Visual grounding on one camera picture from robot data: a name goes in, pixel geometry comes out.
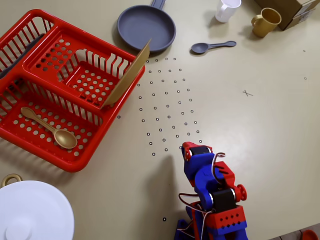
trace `gold spoon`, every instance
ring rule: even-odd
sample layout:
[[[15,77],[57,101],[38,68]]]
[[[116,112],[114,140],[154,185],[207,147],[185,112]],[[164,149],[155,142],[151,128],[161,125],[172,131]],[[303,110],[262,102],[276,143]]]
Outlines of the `gold spoon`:
[[[46,129],[48,129],[50,132],[52,132],[55,141],[63,148],[65,149],[73,149],[75,146],[77,146],[78,140],[75,135],[73,135],[71,132],[63,130],[63,129],[56,129],[55,127],[51,126],[47,122],[43,121],[40,117],[36,115],[36,113],[29,107],[22,107],[21,113],[29,118],[33,119],[42,126],[44,126]]]

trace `red robot part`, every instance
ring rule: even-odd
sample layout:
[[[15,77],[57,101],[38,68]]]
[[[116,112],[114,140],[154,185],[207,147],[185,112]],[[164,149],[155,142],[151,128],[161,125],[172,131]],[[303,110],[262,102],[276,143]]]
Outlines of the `red robot part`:
[[[210,146],[206,146],[206,145],[197,145],[194,144],[193,142],[190,141],[186,141],[182,144],[182,147],[184,148],[184,155],[183,158],[185,161],[189,161],[190,158],[192,157],[192,152],[190,151],[191,148],[198,148],[198,147],[206,147],[208,149],[210,149],[210,152],[212,153],[212,147]]]
[[[228,228],[246,220],[242,206],[219,213],[210,213],[205,218],[205,226],[212,229]]]
[[[247,191],[242,184],[235,186],[235,174],[225,164],[224,161],[218,161],[215,163],[215,167],[219,169],[219,172],[223,174],[225,184],[227,188],[233,189],[235,194],[235,201],[238,203],[240,200],[244,201],[247,199]]]

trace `red wheel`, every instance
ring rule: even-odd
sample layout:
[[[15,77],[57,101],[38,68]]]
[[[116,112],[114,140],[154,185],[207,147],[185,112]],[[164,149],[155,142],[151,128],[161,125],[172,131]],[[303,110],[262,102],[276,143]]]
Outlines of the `red wheel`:
[[[246,191],[245,187],[242,184],[239,184],[236,187],[240,189],[241,196],[242,196],[241,200],[245,201],[247,199],[247,191]]]

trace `mug handle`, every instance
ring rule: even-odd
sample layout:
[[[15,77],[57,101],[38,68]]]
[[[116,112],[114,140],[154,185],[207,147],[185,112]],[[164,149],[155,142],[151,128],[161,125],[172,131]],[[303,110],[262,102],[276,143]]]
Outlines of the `mug handle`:
[[[256,25],[256,22],[257,22],[259,19],[263,19],[263,18],[264,18],[264,17],[263,17],[261,14],[253,17],[252,20],[251,20],[252,26],[255,26],[255,25]]]
[[[219,18],[222,18],[222,15],[224,14],[224,12],[226,11],[227,8],[228,8],[228,6],[225,5],[225,4],[223,4],[222,7],[218,10],[218,12],[217,12],[216,15],[217,15]]]

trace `table surface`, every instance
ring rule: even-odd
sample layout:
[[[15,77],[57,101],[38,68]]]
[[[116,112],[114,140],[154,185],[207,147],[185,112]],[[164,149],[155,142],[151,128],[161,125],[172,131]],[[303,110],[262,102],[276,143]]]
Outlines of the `table surface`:
[[[226,24],[214,19],[217,2],[166,1],[175,41],[149,59],[140,86],[85,169],[64,172],[1,139],[0,176],[17,173],[60,189],[74,211],[75,240],[169,240],[177,220],[186,218],[178,193],[194,192],[179,146],[202,142],[226,153],[236,184],[246,187],[241,204],[249,239],[319,223],[320,10],[258,39],[251,19],[261,8],[253,0],[244,0]],[[0,35],[28,10],[43,9],[132,52],[120,41],[116,21],[138,4],[150,1],[2,0]],[[202,56],[189,52],[194,43],[230,40],[237,46]]]

